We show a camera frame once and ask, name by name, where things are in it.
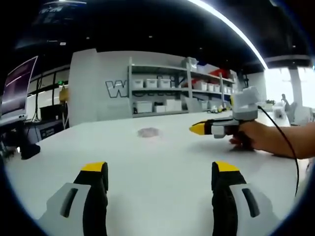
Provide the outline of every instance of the led light strip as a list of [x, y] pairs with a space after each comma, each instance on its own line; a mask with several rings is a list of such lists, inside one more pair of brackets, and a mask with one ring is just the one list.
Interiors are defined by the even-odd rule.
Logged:
[[197, 6], [200, 6], [201, 8], [205, 9], [206, 11], [210, 12], [214, 16], [218, 17], [220, 20], [222, 20], [224, 23], [226, 23], [232, 30], [234, 30], [246, 43], [247, 45], [251, 48], [251, 50], [255, 53], [257, 56], [258, 60], [261, 62], [263, 67], [267, 70], [268, 66], [262, 56], [260, 55], [259, 51], [256, 49], [256, 47], [253, 45], [253, 43], [246, 37], [246, 35], [236, 27], [228, 18], [223, 16], [221, 13], [219, 13], [217, 10], [215, 10], [213, 7], [208, 5], [207, 3], [200, 1], [200, 0], [188, 0]]

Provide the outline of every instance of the table surface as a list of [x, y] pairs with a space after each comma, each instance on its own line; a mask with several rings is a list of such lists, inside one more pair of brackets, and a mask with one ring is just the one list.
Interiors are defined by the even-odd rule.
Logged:
[[[189, 127], [221, 114], [195, 113], [84, 123], [39, 143], [29, 160], [13, 157], [7, 174], [26, 211], [35, 219], [46, 201], [66, 182], [73, 182], [87, 163], [106, 161], [109, 235], [212, 235], [211, 166], [237, 166], [272, 202], [283, 219], [291, 210], [296, 184], [294, 160], [263, 151], [235, 151], [229, 137], [198, 136]], [[272, 125], [265, 114], [258, 121]], [[289, 126], [287, 119], [276, 119]], [[160, 136], [141, 138], [137, 131], [157, 128]]]

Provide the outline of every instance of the black ceiling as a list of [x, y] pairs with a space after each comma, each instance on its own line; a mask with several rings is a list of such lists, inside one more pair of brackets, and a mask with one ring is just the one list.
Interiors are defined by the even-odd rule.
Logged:
[[[227, 25], [187, 0], [86, 2], [41, 6], [19, 39], [11, 66], [38, 54], [38, 74], [69, 64], [72, 52], [87, 48], [190, 56], [234, 70], [257, 60]], [[283, 8], [273, 6], [269, 0], [207, 2], [238, 26], [264, 58], [308, 53], [301, 33]], [[66, 46], [60, 46], [60, 42], [66, 42]]]

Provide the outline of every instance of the forearm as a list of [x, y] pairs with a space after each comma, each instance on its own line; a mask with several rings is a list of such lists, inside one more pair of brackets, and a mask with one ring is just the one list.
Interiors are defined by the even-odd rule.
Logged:
[[[292, 144], [298, 159], [315, 156], [315, 123], [309, 123], [306, 126], [280, 127], [280, 129]], [[293, 157], [291, 148], [276, 127], [267, 127], [265, 138], [267, 142], [262, 150]]]

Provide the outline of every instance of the wall lettering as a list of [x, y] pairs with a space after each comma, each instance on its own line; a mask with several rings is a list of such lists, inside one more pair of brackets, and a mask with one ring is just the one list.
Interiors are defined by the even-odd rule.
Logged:
[[127, 80], [106, 81], [105, 84], [110, 98], [128, 97]]

